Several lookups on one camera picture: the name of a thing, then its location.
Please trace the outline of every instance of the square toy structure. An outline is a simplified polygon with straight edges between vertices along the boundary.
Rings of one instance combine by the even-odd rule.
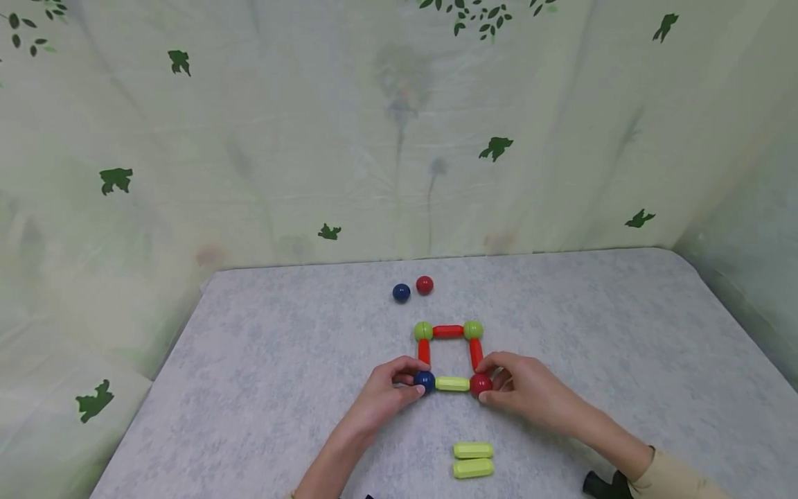
[[[416,374],[413,383],[424,385],[424,395],[431,394],[435,390],[446,391],[470,391],[474,397],[479,397],[480,393],[491,390],[493,382],[486,374],[476,372],[477,366],[482,362],[482,334],[484,330],[482,324],[475,320],[466,321],[462,326],[459,324],[448,326],[435,326],[430,323],[421,322],[416,324],[413,329],[413,336],[418,342],[418,359],[432,365],[429,357],[429,342],[433,339],[457,339],[465,338],[468,341],[468,348],[471,351],[471,365],[474,375],[471,379],[456,378],[453,376],[440,376],[435,378],[431,371],[420,371]]]

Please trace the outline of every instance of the sleeve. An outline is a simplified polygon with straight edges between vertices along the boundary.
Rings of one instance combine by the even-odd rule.
[[[661,450],[637,481],[629,483],[634,499],[729,499],[717,485]]]

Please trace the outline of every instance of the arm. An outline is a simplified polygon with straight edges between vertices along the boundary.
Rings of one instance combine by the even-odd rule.
[[[294,499],[338,499],[355,465],[369,448],[365,435],[347,434],[336,427],[305,472]]]
[[[411,385],[416,372],[429,369],[428,364],[406,356],[375,367],[291,497],[338,499],[379,429],[424,394],[422,385]],[[395,384],[407,386],[396,388]]]
[[[623,473],[635,499],[728,499],[690,467],[652,449],[587,403],[538,359],[498,352],[476,370],[494,375],[493,390],[481,393],[480,402],[580,440]]]

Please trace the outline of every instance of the red ball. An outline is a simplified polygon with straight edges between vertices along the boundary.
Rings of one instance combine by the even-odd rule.
[[[416,289],[419,295],[428,295],[433,291],[433,280],[428,275],[423,275],[416,281]]]
[[[491,381],[490,377],[487,374],[476,373],[471,377],[470,382],[471,388],[471,395],[474,398],[480,396],[480,394],[487,390],[493,390],[493,381]]]

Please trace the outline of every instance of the left hand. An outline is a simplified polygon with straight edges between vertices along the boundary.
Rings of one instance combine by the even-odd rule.
[[[406,355],[375,367],[338,429],[371,443],[381,427],[424,394],[422,385],[413,386],[413,376],[420,370],[430,370],[429,364]]]

